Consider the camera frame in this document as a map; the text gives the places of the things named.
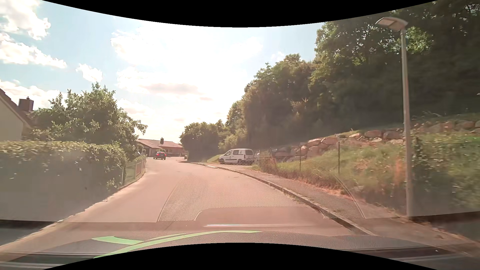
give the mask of house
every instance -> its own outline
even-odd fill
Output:
[[[28,114],[33,111],[33,100],[20,99],[18,106],[0,89],[0,141],[20,141],[34,126]]]
[[[153,157],[159,149],[165,149],[167,153],[172,153],[173,156],[186,153],[183,146],[170,141],[164,140],[163,144],[160,144],[160,140],[138,139],[137,143],[143,147],[145,155],[148,157]]]

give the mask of windshield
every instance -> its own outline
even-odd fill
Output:
[[[474,253],[480,6],[446,1],[244,28],[0,1],[0,258]]]

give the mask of roof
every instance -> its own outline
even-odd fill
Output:
[[[150,148],[164,148],[164,147],[172,147],[172,148],[183,148],[183,146],[176,144],[170,141],[163,141],[163,144],[160,144],[160,140],[147,140],[147,139],[138,139],[137,142],[146,145]]]
[[[12,99],[9,96],[7,96],[5,91],[3,91],[1,88],[0,88],[0,99],[4,100],[5,103],[7,104],[7,107],[9,107],[13,111],[13,113],[18,115],[20,117],[20,119],[28,127],[33,126],[32,120],[30,118],[28,118],[28,116],[17,106],[17,104],[15,102],[12,101]]]

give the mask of car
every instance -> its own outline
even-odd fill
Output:
[[[239,165],[246,165],[253,163],[254,155],[252,149],[237,148],[227,151],[224,155],[218,157],[220,164],[235,163]]]
[[[165,154],[165,152],[157,152],[154,156],[153,156],[153,159],[155,160],[165,160],[167,158],[167,155]]]

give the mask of street lamp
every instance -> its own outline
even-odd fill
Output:
[[[412,219],[413,215],[413,186],[412,186],[412,142],[410,136],[410,98],[408,97],[408,72],[407,72],[407,46],[405,35],[407,30],[405,27],[408,22],[394,18],[383,17],[375,24],[388,27],[394,31],[400,31],[401,50],[402,50],[402,81],[403,81],[403,125],[405,132],[405,161],[407,165],[406,171],[406,192],[407,192],[407,217]]]

